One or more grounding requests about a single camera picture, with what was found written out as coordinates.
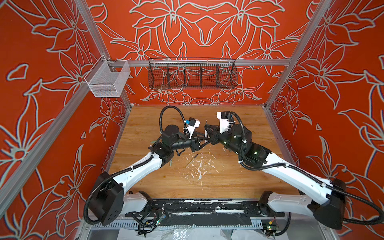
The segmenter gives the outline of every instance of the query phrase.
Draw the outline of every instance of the white wire basket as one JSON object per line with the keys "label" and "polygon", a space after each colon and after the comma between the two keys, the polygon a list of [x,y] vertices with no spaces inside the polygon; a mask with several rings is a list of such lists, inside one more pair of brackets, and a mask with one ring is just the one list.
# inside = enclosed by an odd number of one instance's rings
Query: white wire basket
{"label": "white wire basket", "polygon": [[84,78],[95,97],[118,98],[131,73],[127,61],[120,72],[116,71],[114,67],[110,67],[109,62],[104,56],[101,56]]}

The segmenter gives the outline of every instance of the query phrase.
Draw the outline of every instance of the cable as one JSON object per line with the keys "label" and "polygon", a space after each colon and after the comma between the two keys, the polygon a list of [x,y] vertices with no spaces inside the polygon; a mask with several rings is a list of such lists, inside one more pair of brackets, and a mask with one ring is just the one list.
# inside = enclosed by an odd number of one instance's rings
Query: cable
{"label": "cable", "polygon": [[[289,227],[289,224],[291,223],[291,216],[292,216],[292,213],[290,212],[288,214],[288,220],[287,220],[287,224],[285,225],[284,229],[278,233],[275,233],[274,235],[275,236],[280,236],[280,235],[283,235],[287,230],[288,230],[288,227]],[[270,234],[268,232],[265,232],[265,235],[267,236],[273,236],[273,234]]]}
{"label": "cable", "polygon": [[181,151],[181,152],[178,152],[177,149],[176,149],[176,154],[177,154],[177,156],[179,157],[184,151],[185,151],[185,148],[184,148],[183,151]]}
{"label": "cable", "polygon": [[94,194],[100,190],[102,185],[104,185],[105,183],[109,182],[112,178],[114,178],[114,177],[116,177],[116,176],[118,176],[120,174],[132,171],[132,170],[134,170],[136,168],[139,168],[139,167],[144,166],[145,164],[149,163],[152,160],[153,154],[154,154],[153,148],[149,147],[149,149],[151,150],[152,155],[147,160],[145,160],[144,162],[139,163],[139,164],[137,164],[137,165],[135,165],[133,167],[130,167],[130,168],[127,168],[127,169],[123,169],[123,170],[121,170],[119,172],[115,172],[114,174],[112,174],[109,177],[107,177],[106,179],[104,179],[96,188],[94,188],[91,191],[91,193],[89,194],[89,196],[87,198],[87,201],[85,201],[84,211],[83,211],[83,217],[84,217],[84,221],[86,223],[91,224],[91,225],[95,225],[95,224],[98,224],[100,222],[99,219],[97,219],[97,220],[90,219],[89,215],[88,215],[89,204],[91,203],[91,199],[94,196]]}
{"label": "cable", "polygon": [[241,121],[239,115],[237,115],[237,113],[235,113],[235,112],[229,112],[228,117],[231,118],[231,117],[232,117],[231,115],[233,115],[233,116],[236,117],[237,121],[240,123],[240,126],[241,126],[242,142],[241,142],[241,144],[240,144],[240,149],[239,149],[239,154],[238,154],[238,156],[239,156],[239,163],[243,163],[242,154],[243,154],[243,148],[244,148],[244,144],[245,144],[244,141],[246,140],[246,139],[245,139],[245,126],[244,126],[243,122]]}
{"label": "cable", "polygon": [[[231,115],[231,114],[234,115],[237,118],[237,120],[239,121],[239,124],[240,124],[241,129],[242,129],[242,139],[245,140],[245,126],[244,126],[243,122],[241,121],[241,119],[239,118],[239,116],[236,113],[229,112],[229,115]],[[243,160],[242,160],[243,147],[244,147],[244,142],[242,142],[242,144],[240,145],[240,152],[238,154],[239,155],[239,162],[240,162],[241,166],[247,170],[260,171],[260,170],[265,170],[265,169],[269,169],[269,168],[273,168],[273,167],[288,167],[288,168],[291,168],[291,169],[294,169],[294,170],[300,172],[301,174],[307,176],[308,178],[312,179],[313,181],[315,181],[316,183],[318,183],[320,185],[323,185],[323,183],[324,183],[323,181],[317,179],[316,177],[309,174],[308,172],[302,170],[301,168],[299,168],[295,165],[291,165],[291,164],[286,166],[285,163],[276,163],[276,164],[266,165],[266,166],[262,166],[262,167],[249,167],[249,166],[245,165]],[[375,209],[379,213],[379,216],[377,218],[372,219],[372,220],[363,221],[363,220],[343,218],[344,222],[360,224],[360,225],[375,225],[375,224],[379,224],[379,223],[384,222],[384,211],[380,207],[378,207],[376,204],[374,204],[374,203],[372,203],[372,202],[370,202],[364,198],[356,196],[354,194],[345,192],[344,190],[330,186],[328,184],[326,184],[325,187],[328,189],[331,189],[332,191],[335,191],[339,194],[343,194],[344,196],[351,197],[351,198],[356,199],[362,203],[365,203],[365,204],[371,206],[373,209]]]}
{"label": "cable", "polygon": [[[152,224],[145,224],[145,223],[143,223],[142,221],[143,221],[143,219],[144,218],[146,218],[151,212],[154,212],[155,213],[155,217],[153,218],[153,223]],[[141,220],[139,220],[133,213],[131,213],[131,217],[140,225],[140,226],[142,226],[142,227],[154,227],[155,225],[156,225],[156,221],[158,220],[157,219],[157,211],[155,211],[155,210],[151,210],[151,211],[149,211],[148,212],[148,214],[147,215],[144,215],[142,218],[141,218]]]}
{"label": "cable", "polygon": [[162,119],[163,119],[163,113],[164,113],[164,111],[165,110],[167,110],[168,108],[174,108],[174,109],[176,109],[179,113],[180,113],[180,116],[181,116],[181,118],[183,119],[183,123],[184,123],[184,134],[187,134],[188,136],[188,138],[189,138],[189,131],[188,131],[188,129],[187,129],[187,124],[186,124],[186,122],[185,122],[185,119],[184,119],[184,115],[183,115],[183,113],[181,112],[181,110],[178,108],[178,107],[175,107],[175,106],[166,106],[166,107],[164,107],[162,110],[161,110],[161,112],[160,112],[160,117],[159,117],[159,126],[160,126],[160,133],[163,133],[163,123],[162,123]]}

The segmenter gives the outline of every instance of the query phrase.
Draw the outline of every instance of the black wire basket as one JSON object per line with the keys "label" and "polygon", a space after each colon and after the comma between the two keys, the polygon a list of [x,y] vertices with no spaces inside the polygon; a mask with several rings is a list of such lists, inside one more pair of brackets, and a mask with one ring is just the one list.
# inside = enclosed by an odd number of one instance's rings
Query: black wire basket
{"label": "black wire basket", "polygon": [[148,82],[151,89],[232,89],[237,68],[234,59],[151,58]]}

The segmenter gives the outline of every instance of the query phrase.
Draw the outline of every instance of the orange wall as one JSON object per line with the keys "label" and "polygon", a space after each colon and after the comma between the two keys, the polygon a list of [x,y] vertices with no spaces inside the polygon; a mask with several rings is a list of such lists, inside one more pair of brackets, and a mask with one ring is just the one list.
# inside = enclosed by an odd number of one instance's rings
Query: orange wall
{"label": "orange wall", "polygon": [[89,92],[0,220],[1,236],[74,239],[125,114],[120,99]]}
{"label": "orange wall", "polygon": [[[318,1],[87,0],[114,60],[155,57],[289,58]],[[137,105],[263,104],[283,66],[238,68],[232,90],[151,90],[132,68],[126,91]]]}
{"label": "orange wall", "polygon": [[[277,97],[272,114],[303,169],[345,181],[348,192],[384,202],[384,3],[337,0]],[[348,199],[347,218],[371,219]],[[382,239],[384,226],[344,224],[342,239]]]}
{"label": "orange wall", "polygon": [[[0,187],[100,57],[76,5],[0,3]],[[73,239],[84,198],[106,167],[122,100],[84,98],[0,220],[1,239]]]}

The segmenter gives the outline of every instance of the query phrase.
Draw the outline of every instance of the wire mesh basket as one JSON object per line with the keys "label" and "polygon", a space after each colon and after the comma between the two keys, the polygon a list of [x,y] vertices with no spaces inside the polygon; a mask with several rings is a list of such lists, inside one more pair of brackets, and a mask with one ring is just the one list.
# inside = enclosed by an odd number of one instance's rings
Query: wire mesh basket
{"label": "wire mesh basket", "polygon": [[121,71],[109,66],[104,56],[88,72],[85,81],[95,97],[114,98],[121,95],[125,83],[131,73],[128,62],[125,61]]}
{"label": "wire mesh basket", "polygon": [[151,89],[231,89],[237,68],[234,59],[151,58],[148,82]]}

